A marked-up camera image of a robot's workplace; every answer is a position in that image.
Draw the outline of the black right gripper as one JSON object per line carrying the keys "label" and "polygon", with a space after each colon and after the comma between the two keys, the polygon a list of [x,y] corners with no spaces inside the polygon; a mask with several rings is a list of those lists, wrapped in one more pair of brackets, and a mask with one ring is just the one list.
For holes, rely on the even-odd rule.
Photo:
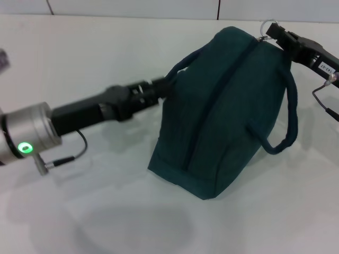
{"label": "black right gripper", "polygon": [[286,31],[277,23],[270,25],[266,35],[276,40],[292,57],[293,62],[304,65],[331,83],[338,83],[338,58],[326,51],[322,45]]}

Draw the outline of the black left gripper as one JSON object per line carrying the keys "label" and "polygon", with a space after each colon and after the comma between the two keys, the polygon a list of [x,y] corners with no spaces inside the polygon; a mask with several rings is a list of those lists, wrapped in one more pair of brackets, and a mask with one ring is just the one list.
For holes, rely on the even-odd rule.
{"label": "black left gripper", "polygon": [[[122,120],[147,108],[159,104],[159,99],[168,97],[173,91],[166,77],[150,82],[143,80],[128,87],[111,86],[104,92],[52,110],[51,122],[57,136],[69,134],[104,121]],[[122,107],[130,99],[130,113]]]}

